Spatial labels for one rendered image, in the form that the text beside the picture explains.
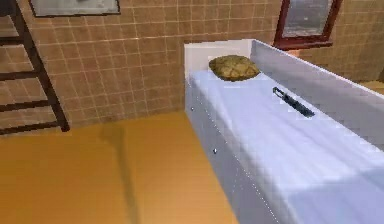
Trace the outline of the black knife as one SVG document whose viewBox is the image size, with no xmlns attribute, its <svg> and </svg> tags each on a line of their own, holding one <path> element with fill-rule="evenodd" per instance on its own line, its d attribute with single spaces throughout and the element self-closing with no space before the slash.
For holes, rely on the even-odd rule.
<svg viewBox="0 0 384 224">
<path fill-rule="evenodd" d="M 278 87 L 274 87 L 272 89 L 272 92 L 279 98 L 281 98 L 285 103 L 287 103 L 289 106 L 291 106 L 293 109 L 298 111 L 303 116 L 310 118 L 315 115 L 315 113 L 307 108 L 305 105 L 300 103 L 299 101 L 295 100 L 291 96 L 289 96 L 287 93 L 280 90 Z"/>
</svg>

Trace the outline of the brown round bread loaf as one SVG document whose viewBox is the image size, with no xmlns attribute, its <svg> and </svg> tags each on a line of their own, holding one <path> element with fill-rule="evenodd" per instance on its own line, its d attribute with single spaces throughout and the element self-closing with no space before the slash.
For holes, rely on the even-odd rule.
<svg viewBox="0 0 384 224">
<path fill-rule="evenodd" d="M 260 69 L 248 57 L 225 55 L 209 61 L 209 68 L 224 81 L 244 81 L 256 77 Z"/>
</svg>

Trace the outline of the white kitchen counter cabinet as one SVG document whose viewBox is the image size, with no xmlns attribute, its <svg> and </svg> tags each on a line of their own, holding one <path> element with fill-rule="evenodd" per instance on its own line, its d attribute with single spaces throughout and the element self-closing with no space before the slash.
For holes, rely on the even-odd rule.
<svg viewBox="0 0 384 224">
<path fill-rule="evenodd" d="M 260 73 L 218 78 L 225 55 Z M 187 44 L 184 66 L 185 111 L 239 224 L 384 224 L 384 95 L 255 39 Z"/>
</svg>

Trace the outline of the red framed window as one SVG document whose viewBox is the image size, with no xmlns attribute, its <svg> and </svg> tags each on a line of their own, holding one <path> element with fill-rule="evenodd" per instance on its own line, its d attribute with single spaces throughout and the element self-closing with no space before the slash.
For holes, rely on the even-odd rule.
<svg viewBox="0 0 384 224">
<path fill-rule="evenodd" d="M 282 0 L 273 46 L 284 51 L 329 47 L 343 0 Z"/>
</svg>

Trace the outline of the dark brown wooden shelf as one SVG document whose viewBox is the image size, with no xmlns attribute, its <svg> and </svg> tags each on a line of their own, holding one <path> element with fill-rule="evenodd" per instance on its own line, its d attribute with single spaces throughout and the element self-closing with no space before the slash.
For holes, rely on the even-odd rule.
<svg viewBox="0 0 384 224">
<path fill-rule="evenodd" d="M 0 17 L 5 16 L 10 17 L 17 31 L 17 35 L 0 37 L 0 46 L 22 45 L 33 69 L 31 71 L 0 73 L 0 81 L 37 78 L 44 94 L 46 95 L 46 98 L 44 100 L 0 105 L 0 113 L 39 107 L 50 107 L 54 113 L 55 121 L 0 129 L 0 135 L 9 135 L 54 127 L 59 127 L 62 132 L 69 131 L 70 126 L 64 114 L 64 110 L 50 81 L 44 63 L 38 53 L 36 44 L 33 41 L 31 32 L 22 15 L 17 0 L 0 0 Z"/>
</svg>

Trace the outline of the dark framed wall picture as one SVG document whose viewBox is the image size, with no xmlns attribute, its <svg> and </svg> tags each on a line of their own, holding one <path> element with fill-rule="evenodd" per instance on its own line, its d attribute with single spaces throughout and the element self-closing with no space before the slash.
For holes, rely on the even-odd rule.
<svg viewBox="0 0 384 224">
<path fill-rule="evenodd" d="M 29 0 L 37 17 L 119 14 L 118 0 Z"/>
</svg>

